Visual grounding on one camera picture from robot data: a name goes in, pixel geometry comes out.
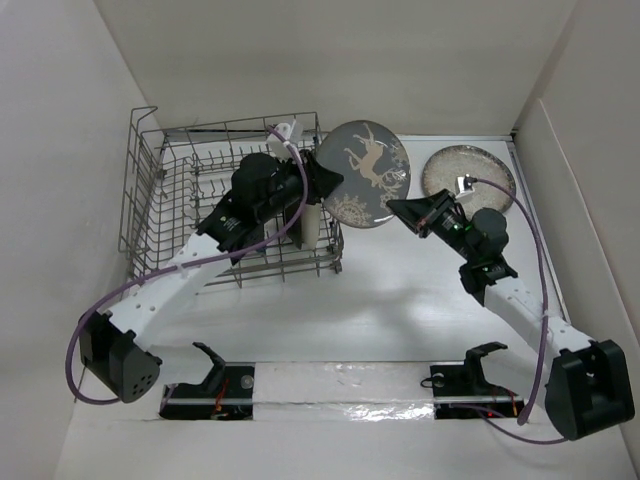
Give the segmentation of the cream three-section divided plate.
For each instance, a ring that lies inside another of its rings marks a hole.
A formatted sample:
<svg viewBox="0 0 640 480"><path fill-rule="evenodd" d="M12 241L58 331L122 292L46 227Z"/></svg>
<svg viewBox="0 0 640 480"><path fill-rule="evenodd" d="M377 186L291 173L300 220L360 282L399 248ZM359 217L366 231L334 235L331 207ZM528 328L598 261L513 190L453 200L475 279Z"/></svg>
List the cream three-section divided plate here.
<svg viewBox="0 0 640 480"><path fill-rule="evenodd" d="M320 204L306 205L301 216L302 242L309 249L315 249L319 239L321 211Z"/></svg>

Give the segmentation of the grey plate with deer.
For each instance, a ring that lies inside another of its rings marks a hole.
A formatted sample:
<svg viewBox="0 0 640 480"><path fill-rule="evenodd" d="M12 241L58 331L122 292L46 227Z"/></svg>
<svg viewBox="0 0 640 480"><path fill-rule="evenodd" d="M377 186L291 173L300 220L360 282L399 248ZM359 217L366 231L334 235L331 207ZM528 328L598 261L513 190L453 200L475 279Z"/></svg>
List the grey plate with deer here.
<svg viewBox="0 0 640 480"><path fill-rule="evenodd" d="M344 181L324 200L342 224L370 229L393 218L390 200L407 198L411 165L401 140L387 127L369 120L343 123L320 143L316 160Z"/></svg>

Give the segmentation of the cream plate with metallic rim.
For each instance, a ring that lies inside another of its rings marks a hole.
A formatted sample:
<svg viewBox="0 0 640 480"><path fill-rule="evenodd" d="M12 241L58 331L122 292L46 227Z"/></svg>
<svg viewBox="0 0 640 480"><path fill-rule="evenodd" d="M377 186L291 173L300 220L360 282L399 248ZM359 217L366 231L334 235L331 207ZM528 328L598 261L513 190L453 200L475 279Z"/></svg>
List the cream plate with metallic rim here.
<svg viewBox="0 0 640 480"><path fill-rule="evenodd" d="M302 249L304 243L302 218L303 215L300 215L286 232L286 236L291 240L293 246L298 250Z"/></svg>

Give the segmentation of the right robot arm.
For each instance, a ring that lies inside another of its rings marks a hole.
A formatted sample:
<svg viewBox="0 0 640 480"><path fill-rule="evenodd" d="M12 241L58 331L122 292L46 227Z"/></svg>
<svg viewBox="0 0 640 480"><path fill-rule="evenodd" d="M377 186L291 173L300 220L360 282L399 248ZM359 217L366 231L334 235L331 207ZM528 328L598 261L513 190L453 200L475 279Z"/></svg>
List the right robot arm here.
<svg viewBox="0 0 640 480"><path fill-rule="evenodd" d="M549 313L548 297L536 297L504 259L509 235L502 213L482 208L467 217L448 190L387 206L417 236L434 234L458 253L465 291L536 352L535 370L524 376L530 393L519 423L539 405L561 437L575 441L634 418L624 351Z"/></svg>

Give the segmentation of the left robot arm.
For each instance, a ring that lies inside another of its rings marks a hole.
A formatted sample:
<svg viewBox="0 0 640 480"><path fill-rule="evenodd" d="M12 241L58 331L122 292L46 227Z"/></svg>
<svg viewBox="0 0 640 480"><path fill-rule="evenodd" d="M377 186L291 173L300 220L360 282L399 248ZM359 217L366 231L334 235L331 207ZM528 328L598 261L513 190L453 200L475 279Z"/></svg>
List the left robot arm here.
<svg viewBox="0 0 640 480"><path fill-rule="evenodd" d="M298 224L344 177L314 154L287 144L285 160L266 153L241 159L230 190L165 267L119 287L79 320L67 352L114 395L132 403L169 370L170 354L153 345L165 322L211 279L262 250Z"/></svg>

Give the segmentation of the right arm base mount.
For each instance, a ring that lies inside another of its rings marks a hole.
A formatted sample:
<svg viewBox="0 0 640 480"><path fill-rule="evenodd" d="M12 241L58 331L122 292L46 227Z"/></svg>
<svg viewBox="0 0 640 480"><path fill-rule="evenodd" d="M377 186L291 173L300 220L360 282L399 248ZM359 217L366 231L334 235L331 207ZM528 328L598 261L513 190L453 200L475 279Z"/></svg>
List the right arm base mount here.
<svg viewBox="0 0 640 480"><path fill-rule="evenodd" d="M457 362L433 363L420 386L432 392L436 420L517 418L524 399L503 385L486 378L483 361L495 352L507 350L500 342L473 347Z"/></svg>

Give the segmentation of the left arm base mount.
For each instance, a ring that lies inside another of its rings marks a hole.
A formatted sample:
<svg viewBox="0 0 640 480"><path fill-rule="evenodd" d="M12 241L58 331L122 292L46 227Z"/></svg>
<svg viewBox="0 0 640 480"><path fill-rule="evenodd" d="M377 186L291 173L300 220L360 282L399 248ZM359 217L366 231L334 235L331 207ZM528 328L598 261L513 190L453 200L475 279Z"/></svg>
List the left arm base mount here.
<svg viewBox="0 0 640 480"><path fill-rule="evenodd" d="M198 383L165 386L159 416L175 421L252 420L256 364L229 363L202 342L193 346L209 358L211 368Z"/></svg>

